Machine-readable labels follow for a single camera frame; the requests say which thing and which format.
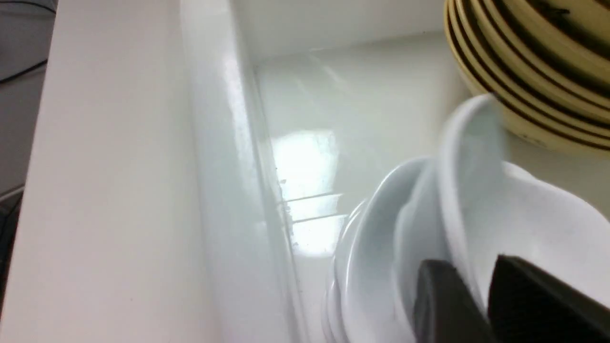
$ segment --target black cable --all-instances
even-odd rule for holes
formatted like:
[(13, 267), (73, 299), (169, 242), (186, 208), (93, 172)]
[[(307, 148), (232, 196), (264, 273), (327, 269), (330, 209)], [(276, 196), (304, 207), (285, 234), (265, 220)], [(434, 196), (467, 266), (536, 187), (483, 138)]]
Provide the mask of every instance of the black cable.
[(36, 7), (41, 8), (41, 9), (45, 9), (45, 10), (47, 10), (47, 11), (53, 13), (53, 14), (57, 13), (54, 9), (52, 9), (52, 8), (50, 8), (48, 6), (41, 5), (41, 4), (37, 3), (37, 2), (32, 2), (32, 1), (2, 0), (2, 1), (0, 1), (0, 4), (30, 5), (30, 6), (36, 6)]
[[(45, 9), (45, 10), (47, 10), (47, 11), (53, 13), (53, 14), (57, 13), (54, 9), (52, 9), (52, 8), (50, 8), (48, 6), (41, 5), (41, 4), (38, 4), (36, 2), (31, 2), (31, 1), (2, 0), (2, 1), (0, 1), (0, 4), (30, 5), (30, 6), (35, 6), (35, 7), (41, 8), (41, 9)], [(9, 82), (11, 82), (11, 81), (13, 81), (15, 79), (18, 79), (22, 75), (28, 74), (31, 71), (34, 71), (34, 70), (36, 70), (36, 69), (38, 69), (40, 67), (43, 67), (43, 66), (45, 66), (47, 64), (47, 62), (48, 62), (48, 59), (45, 59), (44, 61), (36, 63), (35, 65), (33, 65), (33, 66), (29, 67), (29, 68), (26, 68), (26, 69), (24, 69), (24, 70), (22, 70), (22, 71), (20, 71), (20, 72), (18, 72), (16, 74), (13, 74), (13, 75), (11, 75), (11, 76), (9, 76), (7, 78), (0, 79), (0, 85), (7, 84), (7, 83), (9, 83)]]
[(38, 69), (38, 68), (40, 68), (40, 67), (45, 66), (45, 65), (46, 65), (46, 63), (47, 63), (47, 61), (48, 61), (48, 60), (44, 60), (44, 61), (42, 61), (42, 62), (36, 63), (35, 65), (33, 65), (33, 66), (31, 66), (31, 67), (29, 67), (29, 68), (27, 68), (27, 69), (24, 69), (24, 70), (20, 71), (20, 72), (19, 72), (19, 73), (17, 73), (17, 74), (13, 74), (13, 75), (11, 75), (11, 76), (9, 76), (9, 77), (7, 77), (7, 78), (1, 79), (1, 80), (0, 80), (0, 85), (7, 84), (7, 83), (9, 83), (9, 82), (13, 81), (14, 79), (19, 78), (21, 75), (28, 74), (28, 73), (29, 73), (30, 71), (32, 71), (32, 70), (36, 70), (36, 69)]

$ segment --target white bowl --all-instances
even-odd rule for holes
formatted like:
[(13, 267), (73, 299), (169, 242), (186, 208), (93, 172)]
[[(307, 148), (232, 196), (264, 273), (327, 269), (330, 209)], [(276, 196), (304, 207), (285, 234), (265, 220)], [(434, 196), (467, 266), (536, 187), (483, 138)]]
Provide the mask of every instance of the white bowl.
[(395, 320), (390, 277), (392, 241), (398, 212), (411, 198), (411, 190), (427, 163), (428, 158), (413, 159), (386, 176), (360, 214), (346, 269), (339, 270), (337, 263), (337, 274), (346, 273), (340, 296), (351, 343), (414, 341), (411, 331)]
[[(502, 173), (511, 179), (534, 179), (520, 167), (504, 162)], [(420, 264), (425, 259), (453, 262), (446, 241), (445, 224), (440, 208), (437, 182), (438, 163), (430, 162), (419, 178), (411, 201), (396, 221), (393, 263), (393, 294), (396, 317), (410, 330), (414, 325), (412, 311), (417, 296)]]
[(358, 206), (352, 211), (348, 218), (348, 222), (343, 227), (343, 230), (339, 233), (339, 240), (337, 241), (337, 247), (333, 256), (333, 263), (331, 268), (334, 269), (333, 273), (337, 280), (339, 289), (345, 289), (345, 283), (347, 282), (347, 265), (350, 260), (350, 253), (354, 246), (354, 239), (356, 238), (356, 232), (360, 226), (362, 219), (361, 213), (363, 208), (367, 206), (367, 201), (361, 201)]
[(443, 133), (438, 180), (452, 263), (482, 312), (499, 254), (524, 258), (609, 306), (610, 223), (571, 193), (507, 178), (499, 116), (492, 96), (477, 96)]
[(326, 293), (322, 301), (322, 328), (328, 342), (349, 343), (343, 317), (341, 315), (341, 299), (339, 286), (335, 274), (335, 258), (332, 259), (331, 268), (326, 285)]

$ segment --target stacked plates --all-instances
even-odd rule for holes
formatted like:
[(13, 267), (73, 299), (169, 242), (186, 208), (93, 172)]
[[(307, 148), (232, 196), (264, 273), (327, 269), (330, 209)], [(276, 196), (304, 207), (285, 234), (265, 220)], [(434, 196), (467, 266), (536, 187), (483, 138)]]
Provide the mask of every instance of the stacked plates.
[(475, 94), (540, 146), (610, 157), (610, 5), (602, 0), (447, 0), (445, 33)]
[(471, 99), (434, 157), (394, 169), (350, 215), (322, 301), (328, 343), (415, 343), (418, 269), (449, 261), (482, 314), (499, 254), (519, 256), (610, 307), (610, 223), (503, 162), (500, 110)]

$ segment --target sink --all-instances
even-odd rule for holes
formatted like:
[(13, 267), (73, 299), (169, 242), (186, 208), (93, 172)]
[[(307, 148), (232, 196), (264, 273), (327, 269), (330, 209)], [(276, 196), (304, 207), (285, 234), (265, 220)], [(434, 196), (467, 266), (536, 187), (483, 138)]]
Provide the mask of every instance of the sink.
[[(321, 300), (346, 217), (401, 161), (434, 154), (446, 117), (469, 96), (442, 7), (182, 1), (201, 215), (226, 342), (325, 341)], [(610, 209), (582, 180), (600, 180), (606, 161), (509, 139), (518, 164)]]

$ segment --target black object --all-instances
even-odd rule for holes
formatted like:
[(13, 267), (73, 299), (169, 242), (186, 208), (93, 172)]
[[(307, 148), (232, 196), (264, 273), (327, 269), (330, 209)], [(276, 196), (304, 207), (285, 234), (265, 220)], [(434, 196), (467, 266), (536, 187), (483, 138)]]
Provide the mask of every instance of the black object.
[(517, 257), (498, 257), (487, 313), (504, 343), (610, 342), (607, 308)]
[(446, 261), (420, 265), (413, 318), (418, 343), (495, 342), (457, 270)]

